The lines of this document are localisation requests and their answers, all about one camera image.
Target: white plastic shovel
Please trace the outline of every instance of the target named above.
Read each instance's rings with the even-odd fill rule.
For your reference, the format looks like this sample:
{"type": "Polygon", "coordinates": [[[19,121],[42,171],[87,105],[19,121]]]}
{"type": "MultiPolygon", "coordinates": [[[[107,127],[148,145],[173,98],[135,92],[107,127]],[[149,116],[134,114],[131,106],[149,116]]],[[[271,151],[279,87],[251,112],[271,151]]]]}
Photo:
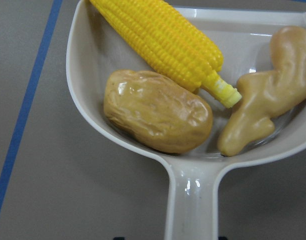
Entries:
{"type": "MultiPolygon", "coordinates": [[[[306,26],[306,14],[178,8],[213,39],[224,54],[221,76],[231,84],[246,73],[269,70],[271,35],[285,25],[306,26]]],[[[202,146],[185,155],[151,150],[112,128],[103,114],[106,80],[117,69],[150,69],[107,25],[88,0],[79,2],[67,45],[66,72],[81,115],[113,142],[160,162],[169,175],[165,240],[218,239],[218,187],[230,170],[265,164],[306,148],[306,101],[276,120],[276,133],[233,157],[216,149],[219,131],[230,116],[210,96],[214,126],[202,146]]]]}

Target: toy food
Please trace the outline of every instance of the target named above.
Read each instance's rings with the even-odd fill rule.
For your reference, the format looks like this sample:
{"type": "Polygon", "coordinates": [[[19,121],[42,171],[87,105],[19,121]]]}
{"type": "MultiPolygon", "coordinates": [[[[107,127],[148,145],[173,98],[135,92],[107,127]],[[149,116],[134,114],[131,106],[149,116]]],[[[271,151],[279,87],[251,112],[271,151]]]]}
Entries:
{"type": "Polygon", "coordinates": [[[242,100],[218,139],[222,154],[238,154],[248,143],[273,133],[276,118],[306,99],[306,29],[286,26],[270,41],[273,70],[243,75],[242,100]]]}
{"type": "Polygon", "coordinates": [[[213,124],[212,110],[201,97],[153,71],[113,72],[104,114],[139,142],[175,154],[202,144],[213,124]]]}
{"type": "Polygon", "coordinates": [[[165,1],[90,2],[156,72],[190,92],[205,89],[227,108],[241,99],[217,73],[223,63],[218,47],[165,1]]]}

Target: potato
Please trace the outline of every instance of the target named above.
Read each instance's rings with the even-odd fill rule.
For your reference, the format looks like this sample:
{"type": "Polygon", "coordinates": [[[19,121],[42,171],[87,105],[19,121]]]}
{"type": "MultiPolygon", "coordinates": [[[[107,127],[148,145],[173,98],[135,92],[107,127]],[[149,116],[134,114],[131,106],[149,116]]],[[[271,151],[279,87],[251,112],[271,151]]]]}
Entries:
{"type": "Polygon", "coordinates": [[[207,139],[213,124],[212,110],[200,96],[153,71],[113,72],[103,107],[115,126],[165,153],[196,148],[207,139]]]}

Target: gray surface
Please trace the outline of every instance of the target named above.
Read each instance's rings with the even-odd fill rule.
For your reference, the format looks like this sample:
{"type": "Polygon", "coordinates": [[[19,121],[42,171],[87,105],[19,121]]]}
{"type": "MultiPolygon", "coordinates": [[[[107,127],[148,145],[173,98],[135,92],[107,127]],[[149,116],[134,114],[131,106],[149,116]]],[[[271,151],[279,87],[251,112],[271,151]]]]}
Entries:
{"type": "MultiPolygon", "coordinates": [[[[288,0],[169,0],[178,6],[306,11],[288,0]]],[[[81,117],[66,82],[78,1],[63,0],[0,213],[0,240],[163,239],[168,176],[81,117]]],[[[52,1],[0,0],[0,174],[52,1]]],[[[219,189],[229,240],[306,240],[306,150],[236,169],[219,189]]]]}

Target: corn cob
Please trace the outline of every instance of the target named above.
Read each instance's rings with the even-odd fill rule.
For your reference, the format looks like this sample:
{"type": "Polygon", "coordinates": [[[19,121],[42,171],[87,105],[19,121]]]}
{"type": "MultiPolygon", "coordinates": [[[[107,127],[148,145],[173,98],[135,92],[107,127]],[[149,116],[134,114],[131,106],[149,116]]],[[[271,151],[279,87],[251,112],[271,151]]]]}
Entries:
{"type": "Polygon", "coordinates": [[[190,92],[203,88],[226,108],[241,99],[219,75],[218,47],[163,0],[90,0],[118,34],[158,73],[190,92]]]}

